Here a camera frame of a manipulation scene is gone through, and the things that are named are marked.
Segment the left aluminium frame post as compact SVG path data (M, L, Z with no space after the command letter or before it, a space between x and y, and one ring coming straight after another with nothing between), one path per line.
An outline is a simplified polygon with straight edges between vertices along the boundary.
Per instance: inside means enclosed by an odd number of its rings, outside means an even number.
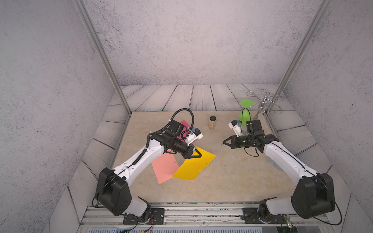
M99 37L97 35L97 32L94 28L94 25L93 25L93 23L90 19L88 11L85 7L84 1L73 0L73 3L75 5L75 7L77 8L77 11L78 11L78 13L81 17L81 20L82 20L82 22L83 22L83 24L84 24L84 26L85 26L85 28L88 32L88 35L89 35L91 41L93 42L93 45L94 45L94 47L95 47L95 49L98 53L98 56L99 56L101 62L103 63L103 65L105 67L105 70L108 74L109 79L112 82L112 85L113 85L113 87L114 87L114 89L115 89L115 91L116 91L116 93L119 97L120 102L124 105L124 109L125 109L126 113L130 116L132 114L132 111L129 107L129 104L128 104L123 92L122 92L122 89L119 85L118 79L115 75L115 72L114 72L110 62L109 62L109 59L108 59L108 57L105 53L105 50L104 50L104 48L103 48L103 46L100 42L100 39L99 39Z

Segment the green plastic wine glass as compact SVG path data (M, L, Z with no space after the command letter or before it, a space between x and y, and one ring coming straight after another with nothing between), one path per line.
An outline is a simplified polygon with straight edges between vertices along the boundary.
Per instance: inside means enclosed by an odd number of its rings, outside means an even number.
M247 121L251 121L251 114L249 108L254 105L254 102L250 99L243 99L240 102L243 107L241 113L239 114L238 121L240 121L241 126L245 126Z

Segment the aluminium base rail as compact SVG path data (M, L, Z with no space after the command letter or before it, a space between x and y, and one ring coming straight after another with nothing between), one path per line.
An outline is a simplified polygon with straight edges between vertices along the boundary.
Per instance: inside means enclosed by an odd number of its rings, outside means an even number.
M154 203L152 208L164 208L162 225L124 225L124 215L114 216L102 207L89 207L78 228L80 233L332 233L325 215L303 219L286 215L284 224L245 224L243 208L258 208L258 203Z

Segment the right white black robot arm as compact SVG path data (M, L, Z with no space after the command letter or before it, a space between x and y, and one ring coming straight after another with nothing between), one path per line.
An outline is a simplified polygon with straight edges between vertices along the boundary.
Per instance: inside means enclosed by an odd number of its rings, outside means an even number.
M269 224L275 217L286 215L317 219L319 215L339 210L333 178L303 163L276 136L265 134L260 120L246 121L244 115L241 115L228 126L235 134L224 140L224 145L232 149L255 148L257 153L263 153L273 160L294 182L292 196L260 201L256 214L262 223Z

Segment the aluminium frame post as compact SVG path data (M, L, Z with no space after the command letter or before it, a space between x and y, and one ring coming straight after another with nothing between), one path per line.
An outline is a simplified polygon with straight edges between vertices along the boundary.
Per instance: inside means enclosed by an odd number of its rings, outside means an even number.
M108 57L105 53L105 50L104 50L104 48L103 48L103 46L100 42L100 39L99 39L99 37L97 35L97 32L94 28L94 25L93 25L93 23L90 19L88 11L85 7L84 1L73 0L73 3L75 5L75 7L77 8L77 11L78 11L78 13L81 17L81 20L82 20L82 22L83 22L83 24L84 24L84 26L85 26L85 28L88 32L88 35L89 35L91 41L93 42L93 45L94 45L94 47L95 47L95 49L98 53L98 56L99 56L101 62L103 63L103 65L105 67L105 70L108 74L109 79L112 82L112 85L113 85L113 87L114 87L114 89L115 89L115 91L116 91L116 93L119 97L120 102L124 105L124 109L125 109L126 113L130 116L132 114L132 111L129 107L129 104L128 104L123 92L122 92L122 89L119 85L118 79L115 75L115 72L114 72L110 62L109 62L109 59L108 59Z
M284 91L285 87L287 86L288 82L290 81L294 71L296 70L299 62L301 61L303 55L305 54L306 50L307 50L307 47L309 45L309 43L311 42L312 38L314 37L315 33L317 32L323 18L325 17L327 11L329 10L331 4L332 4L332 0L323 0L321 1L321 4L313 18L313 20L311 21L311 24L310 26L308 27L292 61L290 62L284 76L282 77L279 85L278 85L278 88L274 94L274 97L273 99L271 100L270 102L270 105L267 107L267 113L269 114L276 102L277 102L277 97L281 95L281 93Z

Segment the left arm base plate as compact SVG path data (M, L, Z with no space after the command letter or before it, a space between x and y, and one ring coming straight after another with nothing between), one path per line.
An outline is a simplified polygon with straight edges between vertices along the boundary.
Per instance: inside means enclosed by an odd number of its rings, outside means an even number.
M164 223L165 209L164 208L148 208L141 216L135 216L126 213L124 215L124 225L147 224L147 225L162 225Z

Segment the chrome glass holder stand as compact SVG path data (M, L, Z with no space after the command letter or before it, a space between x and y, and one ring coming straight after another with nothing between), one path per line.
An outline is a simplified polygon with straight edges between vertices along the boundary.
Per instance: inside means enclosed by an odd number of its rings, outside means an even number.
M259 97L255 92L251 90L246 92L246 95L248 97L255 97L259 99L259 102L257 103L257 113L253 117L251 117L251 120L256 120L259 114L267 116L270 112L274 112L277 115L283 113L282 107L277 104L278 101L282 101L284 99L281 95L271 96L271 93L267 89L261 89L260 93L263 95L262 97Z

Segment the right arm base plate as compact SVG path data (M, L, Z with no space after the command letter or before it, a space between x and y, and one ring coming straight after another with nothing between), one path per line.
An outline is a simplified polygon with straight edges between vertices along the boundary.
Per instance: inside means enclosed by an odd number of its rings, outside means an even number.
M267 220L259 217L258 208L243 208L241 219L245 224L284 224L285 217L282 215L275 215L269 217Z

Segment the yellow paper sheet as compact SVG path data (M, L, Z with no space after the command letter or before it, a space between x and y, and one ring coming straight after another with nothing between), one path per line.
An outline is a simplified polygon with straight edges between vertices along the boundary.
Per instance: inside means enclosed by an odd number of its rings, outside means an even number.
M199 147L197 148L202 154L202 157L186 159L173 175L174 178L182 180L194 180L208 166L206 163L211 163L216 157L216 155L212 153L209 153Z

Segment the magenta paper sheet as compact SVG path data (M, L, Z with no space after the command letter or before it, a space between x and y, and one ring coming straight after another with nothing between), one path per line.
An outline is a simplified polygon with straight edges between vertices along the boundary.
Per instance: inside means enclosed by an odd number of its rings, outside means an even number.
M177 136L178 138L185 139L187 136L188 128L190 128L190 125L185 120L181 121L180 124L181 125L177 131Z

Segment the right aluminium frame post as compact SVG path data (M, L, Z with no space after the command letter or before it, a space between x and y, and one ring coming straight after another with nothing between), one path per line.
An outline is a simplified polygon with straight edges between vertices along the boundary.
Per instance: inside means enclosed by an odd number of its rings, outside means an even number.
M323 0L321 1L321 4L313 18L313 20L311 21L311 24L310 26L308 27L292 61L290 62L284 76L282 77L279 85L278 85L278 88L274 94L274 97L273 99L271 100L270 102L270 105L267 107L267 113L269 114L276 102L277 102L277 97L281 95L281 93L284 91L285 87L287 86L288 82L290 81L294 71L296 70L299 62L301 61L303 55L305 54L306 50L307 50L307 47L309 45L309 43L311 42L312 38L314 37L315 33L317 32L323 18L325 17L327 11L329 10L331 4L332 4L332 0Z

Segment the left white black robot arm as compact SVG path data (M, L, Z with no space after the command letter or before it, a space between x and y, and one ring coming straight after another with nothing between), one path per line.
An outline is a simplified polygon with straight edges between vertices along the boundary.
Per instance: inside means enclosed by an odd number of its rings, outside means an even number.
M111 169L104 168L99 175L94 198L113 215L123 213L134 215L139 222L147 222L151 216L151 205L140 197L132 196L130 186L137 176L155 159L172 150L184 159L200 158L202 155L193 142L202 138L198 128L184 126L174 118L182 111L193 112L188 108L177 110L168 123L158 131L147 134L146 144L127 161Z

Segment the salmon pink paper sheet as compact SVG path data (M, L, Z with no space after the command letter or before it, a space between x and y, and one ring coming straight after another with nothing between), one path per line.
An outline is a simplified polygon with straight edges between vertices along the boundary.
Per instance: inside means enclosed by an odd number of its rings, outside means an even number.
M164 153L153 160L152 167L159 184L170 180L179 169L179 165L171 153Z

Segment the small black-capped bottle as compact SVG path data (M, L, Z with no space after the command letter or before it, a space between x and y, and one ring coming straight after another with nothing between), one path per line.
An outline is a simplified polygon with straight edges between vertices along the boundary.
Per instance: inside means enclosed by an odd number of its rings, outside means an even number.
M216 126L216 122L217 122L216 116L210 116L210 118L209 118L209 123L208 123L208 127L209 127L210 129L214 129L215 126Z

